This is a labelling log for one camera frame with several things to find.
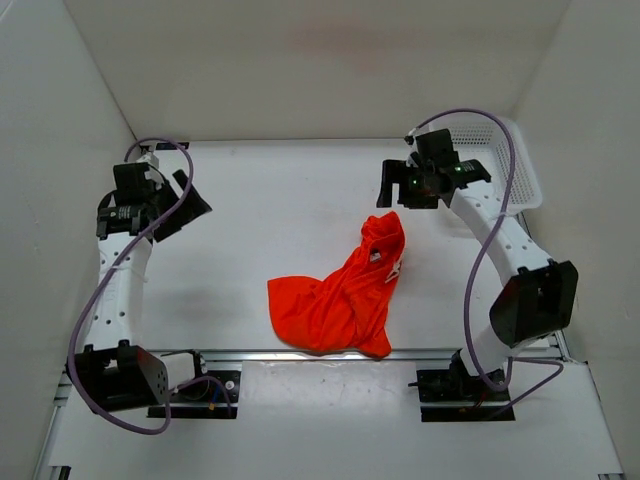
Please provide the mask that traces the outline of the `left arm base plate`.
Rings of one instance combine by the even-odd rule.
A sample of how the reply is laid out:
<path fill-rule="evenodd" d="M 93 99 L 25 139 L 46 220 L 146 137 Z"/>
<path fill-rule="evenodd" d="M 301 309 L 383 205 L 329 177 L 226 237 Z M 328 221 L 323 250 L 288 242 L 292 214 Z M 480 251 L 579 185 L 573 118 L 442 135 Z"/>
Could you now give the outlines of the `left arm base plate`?
<path fill-rule="evenodd" d="M 238 414 L 241 371 L 213 370 L 212 380 L 199 382 L 171 396 L 171 418 L 184 420 L 235 420 Z"/>

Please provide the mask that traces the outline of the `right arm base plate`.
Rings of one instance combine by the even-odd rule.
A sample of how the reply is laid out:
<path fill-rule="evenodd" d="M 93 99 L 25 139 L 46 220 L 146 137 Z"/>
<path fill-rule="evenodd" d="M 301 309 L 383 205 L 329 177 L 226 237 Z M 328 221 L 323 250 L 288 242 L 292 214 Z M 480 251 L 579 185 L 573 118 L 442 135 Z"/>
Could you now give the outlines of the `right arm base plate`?
<path fill-rule="evenodd" d="M 422 369 L 407 387 L 418 394 L 423 423 L 515 421 L 508 390 L 492 391 L 481 380 L 456 385 L 448 369 Z"/>

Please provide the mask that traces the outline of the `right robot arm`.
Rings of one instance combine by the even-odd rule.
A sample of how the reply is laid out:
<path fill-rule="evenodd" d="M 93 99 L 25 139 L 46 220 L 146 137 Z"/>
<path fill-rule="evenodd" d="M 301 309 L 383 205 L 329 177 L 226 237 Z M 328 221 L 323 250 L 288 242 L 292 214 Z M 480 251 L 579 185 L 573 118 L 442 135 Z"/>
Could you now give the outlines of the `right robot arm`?
<path fill-rule="evenodd" d="M 506 213 L 490 174 L 477 160 L 444 168 L 386 160 L 377 205 L 393 202 L 414 209 L 444 203 L 481 244 L 470 274 L 477 274 L 484 258 L 491 260 L 502 290 L 489 310 L 488 326 L 478 334 L 469 324 L 470 301 L 463 301 L 466 345 L 452 359 L 449 387 L 464 400 L 476 397 L 485 385 L 492 391 L 505 390 L 508 384 L 496 382 L 494 372 L 510 369 L 522 349 L 569 325 L 576 267 L 554 260 Z"/>

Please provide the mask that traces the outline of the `orange shorts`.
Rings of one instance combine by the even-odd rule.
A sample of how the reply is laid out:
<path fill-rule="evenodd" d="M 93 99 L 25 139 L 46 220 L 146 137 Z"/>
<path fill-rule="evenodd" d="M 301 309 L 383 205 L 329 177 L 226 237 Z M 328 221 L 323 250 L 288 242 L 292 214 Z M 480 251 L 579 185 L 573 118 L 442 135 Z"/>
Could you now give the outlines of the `orange shorts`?
<path fill-rule="evenodd" d="M 286 276 L 267 282 L 269 314 L 284 343 L 316 354 L 344 350 L 381 359 L 392 351 L 386 333 L 401 273 L 406 237 L 390 211 L 371 216 L 361 242 L 341 268 L 323 280 Z"/>

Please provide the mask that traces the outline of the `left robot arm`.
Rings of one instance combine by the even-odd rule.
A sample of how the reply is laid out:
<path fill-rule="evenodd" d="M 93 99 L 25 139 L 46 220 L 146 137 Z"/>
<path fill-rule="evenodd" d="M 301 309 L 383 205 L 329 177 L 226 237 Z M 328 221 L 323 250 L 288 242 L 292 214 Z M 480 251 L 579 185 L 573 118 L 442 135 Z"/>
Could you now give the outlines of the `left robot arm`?
<path fill-rule="evenodd" d="M 140 324 L 153 246 L 211 208 L 196 191 L 179 199 L 152 165 L 120 164 L 113 173 L 115 188 L 97 208 L 99 277 L 106 286 L 79 335 L 80 383 L 107 412 L 161 405 L 176 389 L 198 400 L 210 386 L 201 355 L 194 350 L 150 353 L 141 345 Z"/>

